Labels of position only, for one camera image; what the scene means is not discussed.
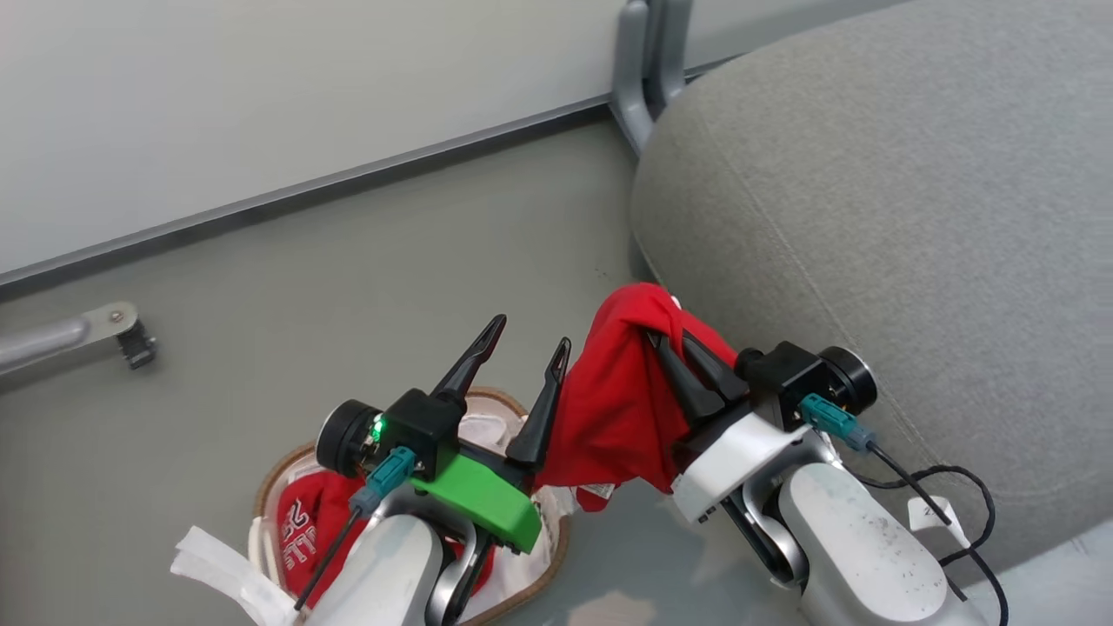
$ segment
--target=gray ottoman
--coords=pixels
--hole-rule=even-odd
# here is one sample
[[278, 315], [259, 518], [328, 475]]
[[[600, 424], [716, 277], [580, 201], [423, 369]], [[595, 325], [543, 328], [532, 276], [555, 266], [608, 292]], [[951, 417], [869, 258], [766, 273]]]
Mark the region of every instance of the gray ottoman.
[[[998, 569], [1113, 513], [1097, 346], [1113, 46], [1097, 13], [922, 0], [758, 50], [664, 113], [632, 199], [657, 276], [736, 348], [838, 344], [870, 363], [865, 421], [889, 453], [988, 483], [982, 552]], [[925, 485], [981, 532], [977, 489]], [[881, 500], [905, 519], [908, 497]]]

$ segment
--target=red cloth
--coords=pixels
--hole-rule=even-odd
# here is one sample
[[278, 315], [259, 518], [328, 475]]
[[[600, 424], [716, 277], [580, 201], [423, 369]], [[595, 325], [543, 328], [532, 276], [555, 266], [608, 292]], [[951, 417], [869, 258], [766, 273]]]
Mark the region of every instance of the red cloth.
[[[688, 433], [680, 405], [658, 363], [646, 330], [663, 333], [677, 354], [687, 330], [727, 363], [736, 353], [663, 288], [619, 288], [603, 302], [583, 353], [561, 391], [545, 467], [536, 486], [611, 483], [641, 478], [671, 493], [677, 468], [670, 447]], [[580, 506], [601, 510], [607, 500], [577, 490]]]
[[[362, 480], [321, 471], [302, 477], [283, 490], [278, 497], [278, 542], [283, 567], [286, 570], [286, 590], [295, 596], [302, 595], [302, 590], [309, 584], [313, 573], [324, 558], [324, 552], [347, 524], [351, 515], [348, 498], [362, 486]], [[355, 522], [352, 532], [344, 538], [336, 558], [328, 564], [328, 569], [321, 576], [321, 581], [306, 600], [311, 608], [316, 606], [317, 599], [328, 590], [333, 580], [339, 575], [352, 545], [366, 526], [365, 520]], [[456, 558], [460, 558], [463, 547], [454, 542], [450, 545], [456, 552]], [[472, 588], [472, 595], [483, 588], [491, 577], [493, 567], [494, 550], [491, 550], [480, 571], [479, 580]]]

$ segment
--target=gray floor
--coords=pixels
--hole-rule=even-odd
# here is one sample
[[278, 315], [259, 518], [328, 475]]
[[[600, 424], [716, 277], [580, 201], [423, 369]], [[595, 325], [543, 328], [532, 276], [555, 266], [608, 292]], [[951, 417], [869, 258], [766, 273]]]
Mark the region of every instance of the gray floor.
[[[510, 325], [477, 383], [532, 399], [556, 340], [581, 345], [631, 281], [632, 172], [611, 125], [583, 127], [0, 305], [2, 331], [131, 300], [164, 349], [135, 373], [108, 346], [0, 381], [0, 623], [248, 624], [168, 573], [175, 542], [198, 525], [244, 550], [259, 481], [329, 409], [435, 383], [494, 313]], [[735, 606], [716, 576], [745, 552], [650, 489], [614, 507], [577, 520], [553, 593], [510, 622]]]

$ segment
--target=white panel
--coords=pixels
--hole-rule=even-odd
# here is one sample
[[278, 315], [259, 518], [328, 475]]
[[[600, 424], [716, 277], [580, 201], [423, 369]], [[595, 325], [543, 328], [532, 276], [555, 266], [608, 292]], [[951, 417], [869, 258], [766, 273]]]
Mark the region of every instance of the white panel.
[[[600, 97], [623, 2], [8, 0], [0, 284]], [[689, 60], [883, 3], [697, 0]]]

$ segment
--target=cable connector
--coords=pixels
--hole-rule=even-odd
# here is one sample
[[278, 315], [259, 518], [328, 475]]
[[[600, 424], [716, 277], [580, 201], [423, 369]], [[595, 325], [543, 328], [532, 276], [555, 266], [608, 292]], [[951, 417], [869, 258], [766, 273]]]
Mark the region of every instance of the cable connector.
[[800, 417], [805, 423], [830, 433], [856, 452], [865, 452], [877, 439], [874, 431], [858, 424], [854, 415], [816, 393], [809, 393], [800, 402]]
[[416, 461], [414, 451], [405, 446], [391, 450], [386, 459], [367, 477], [367, 483], [348, 499], [348, 509], [359, 511], [359, 517], [375, 512], [383, 498], [413, 476]]

